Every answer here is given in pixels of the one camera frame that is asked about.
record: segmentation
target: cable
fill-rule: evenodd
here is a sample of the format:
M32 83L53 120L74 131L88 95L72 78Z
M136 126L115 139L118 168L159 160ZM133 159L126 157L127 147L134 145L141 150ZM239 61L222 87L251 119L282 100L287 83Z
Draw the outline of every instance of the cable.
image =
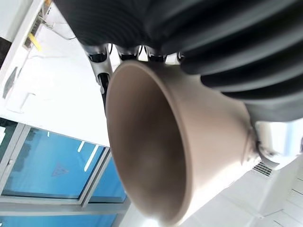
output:
M112 53L112 50L113 50L113 44L110 44L110 51L109 51L109 55Z
M67 41L76 39L76 37L67 38L67 37L63 36L63 35L60 34L59 32L55 31L55 30L54 30L54 27L53 27L52 25L48 24L48 23L47 23L45 20L43 20L43 19L41 20L41 23L42 23L46 28L48 28L49 30L53 31L54 33L56 33L57 35L59 35L61 38L65 39L65 40L67 40Z
M141 52L142 52L142 49L143 49L143 46L141 45L141 46L140 46L140 50L139 50L138 57L140 56L140 54L141 54Z

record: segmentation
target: white wall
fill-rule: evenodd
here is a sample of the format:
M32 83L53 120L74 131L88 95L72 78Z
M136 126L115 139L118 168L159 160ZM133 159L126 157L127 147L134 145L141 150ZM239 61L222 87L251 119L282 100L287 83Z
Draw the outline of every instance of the white wall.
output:
M1 0L0 1L0 37L13 42L33 0Z
M65 37L74 37L54 5L47 20ZM35 47L18 51L16 59L27 54L28 59L10 95L0 101L0 117L109 146L102 96L79 42L44 26L37 40L41 52ZM14 64L20 69L22 59Z
M303 159L283 168L263 207L256 227L303 227Z

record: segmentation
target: air vent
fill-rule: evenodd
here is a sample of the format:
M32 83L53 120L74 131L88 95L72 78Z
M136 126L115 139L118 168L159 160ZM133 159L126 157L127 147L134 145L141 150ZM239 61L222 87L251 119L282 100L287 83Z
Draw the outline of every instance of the air vent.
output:
M263 162L257 164L253 169L258 171L259 173L262 173L265 176L270 176L272 171L272 169L268 168Z

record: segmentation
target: cup rim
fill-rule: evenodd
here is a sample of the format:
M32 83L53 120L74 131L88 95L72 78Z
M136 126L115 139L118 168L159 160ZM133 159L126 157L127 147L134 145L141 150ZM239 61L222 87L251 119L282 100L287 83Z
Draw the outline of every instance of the cup rim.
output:
M179 133L181 136L181 140L182 140L184 157L185 157L185 165L186 165L186 167L185 167L185 170L186 170L185 192L184 192L184 197L183 197L183 201L181 203L180 209L176 213L176 215L173 218L166 220L166 221L160 220L160 222L164 225L174 226L174 225L181 224L186 219L186 214L188 213L188 209L189 209L190 203L192 201L192 197L193 197L193 169L192 169L192 165L191 165L192 157L190 155L190 152L188 152L190 150L189 139L186 134L186 127L182 121L181 114L178 110L178 105L177 105L176 101L174 101L172 94L166 89L166 86L164 85L163 81L157 76L156 72L152 69L152 65L154 65L154 64L149 64L148 62L133 61L133 60L123 62L121 65L118 66L118 68L113 73L113 76L111 77L111 81L114 81L117 78L117 74L121 70L123 70L125 67L136 67L136 68L143 70L157 84L157 86L159 87L159 89L161 90L163 95L165 96L165 98L171 108L171 111L175 117L178 129L179 129ZM158 67L179 67L178 65L165 65L162 63L159 63L157 66ZM108 94L110 94L112 84L113 84L113 82L109 83Z

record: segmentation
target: yellow tag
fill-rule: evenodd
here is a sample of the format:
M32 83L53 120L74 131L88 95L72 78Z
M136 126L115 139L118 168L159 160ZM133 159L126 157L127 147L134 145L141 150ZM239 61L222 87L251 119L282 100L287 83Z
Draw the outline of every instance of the yellow tag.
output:
M38 51L42 51L42 47L40 43L36 40L32 33L28 34L29 40L33 43L33 45L37 48Z

